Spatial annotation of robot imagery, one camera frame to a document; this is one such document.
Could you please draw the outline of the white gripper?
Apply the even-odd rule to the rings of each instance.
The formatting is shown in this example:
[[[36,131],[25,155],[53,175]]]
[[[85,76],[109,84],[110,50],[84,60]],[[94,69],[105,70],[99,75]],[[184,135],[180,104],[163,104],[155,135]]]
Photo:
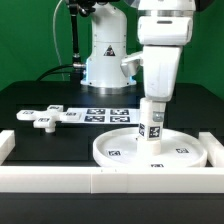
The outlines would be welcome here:
[[[191,17],[139,18],[138,39],[143,45],[143,81],[148,99],[171,99],[182,48],[191,40],[192,31]],[[154,112],[153,121],[163,122],[164,116],[164,112]]]

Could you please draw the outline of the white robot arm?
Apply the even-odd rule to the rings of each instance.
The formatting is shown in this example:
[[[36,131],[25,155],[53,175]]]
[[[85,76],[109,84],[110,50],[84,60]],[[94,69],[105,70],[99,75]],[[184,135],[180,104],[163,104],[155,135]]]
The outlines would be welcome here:
[[[215,0],[124,0],[140,13],[137,36],[142,50],[130,55],[126,53],[127,19],[111,5],[113,1],[93,0],[92,52],[81,84],[94,91],[99,105],[123,105],[122,92],[136,85],[133,76],[142,68],[141,118],[161,123],[183,46],[192,37],[193,15]]]

